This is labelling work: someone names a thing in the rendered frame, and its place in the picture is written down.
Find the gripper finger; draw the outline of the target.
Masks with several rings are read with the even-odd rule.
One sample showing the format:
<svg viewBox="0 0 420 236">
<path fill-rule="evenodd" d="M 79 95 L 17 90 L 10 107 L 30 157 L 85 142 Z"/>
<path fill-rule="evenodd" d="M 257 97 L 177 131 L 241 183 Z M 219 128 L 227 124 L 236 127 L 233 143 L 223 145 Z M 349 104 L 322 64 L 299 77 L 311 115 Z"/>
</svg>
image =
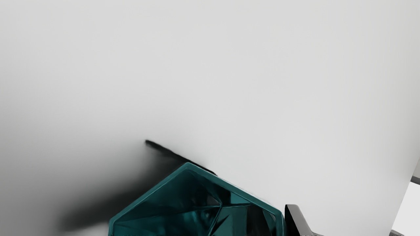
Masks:
<svg viewBox="0 0 420 236">
<path fill-rule="evenodd" d="M 324 236 L 313 232 L 298 205 L 285 205 L 286 236 Z"/>
</svg>

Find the teal faceted mug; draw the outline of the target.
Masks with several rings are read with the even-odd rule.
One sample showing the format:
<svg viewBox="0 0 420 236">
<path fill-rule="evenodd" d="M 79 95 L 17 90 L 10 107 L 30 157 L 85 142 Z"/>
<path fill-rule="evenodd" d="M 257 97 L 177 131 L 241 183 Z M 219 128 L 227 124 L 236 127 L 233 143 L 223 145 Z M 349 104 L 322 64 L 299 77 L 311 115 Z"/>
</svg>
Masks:
<svg viewBox="0 0 420 236">
<path fill-rule="evenodd" d="M 185 163 L 111 218 L 109 236 L 286 236 L 282 212 Z"/>
</svg>

